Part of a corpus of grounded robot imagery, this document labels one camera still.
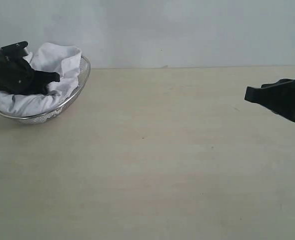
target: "white cloth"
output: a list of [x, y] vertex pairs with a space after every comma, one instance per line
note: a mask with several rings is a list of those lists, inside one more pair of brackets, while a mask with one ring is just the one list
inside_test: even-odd
[[0, 111], [15, 117], [27, 117], [54, 109], [78, 87], [82, 52], [76, 46], [44, 43], [35, 55], [26, 56], [34, 70], [56, 72], [60, 82], [47, 85], [48, 94], [14, 95], [0, 91]]

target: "beige table surface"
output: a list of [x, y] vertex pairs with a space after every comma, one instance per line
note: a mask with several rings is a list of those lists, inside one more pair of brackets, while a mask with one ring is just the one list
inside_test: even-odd
[[0, 240], [295, 240], [295, 123], [244, 101], [295, 66], [92, 70], [0, 117]]

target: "wall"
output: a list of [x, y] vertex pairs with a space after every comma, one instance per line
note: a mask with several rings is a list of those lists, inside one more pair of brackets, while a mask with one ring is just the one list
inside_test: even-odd
[[295, 65], [289, 0], [0, 0], [0, 47], [77, 45], [94, 68]]

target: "white towel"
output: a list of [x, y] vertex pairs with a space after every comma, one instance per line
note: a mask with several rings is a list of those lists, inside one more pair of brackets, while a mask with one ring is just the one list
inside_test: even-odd
[[34, 70], [56, 72], [60, 82], [47, 85], [48, 94], [14, 95], [0, 91], [0, 111], [15, 117], [28, 117], [54, 109], [78, 87], [82, 52], [76, 46], [59, 46], [44, 43], [28, 61]]

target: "white wall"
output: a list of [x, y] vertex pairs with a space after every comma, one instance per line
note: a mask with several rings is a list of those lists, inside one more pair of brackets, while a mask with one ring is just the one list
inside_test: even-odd
[[0, 0], [0, 47], [22, 40], [94, 68], [295, 65], [295, 1]]

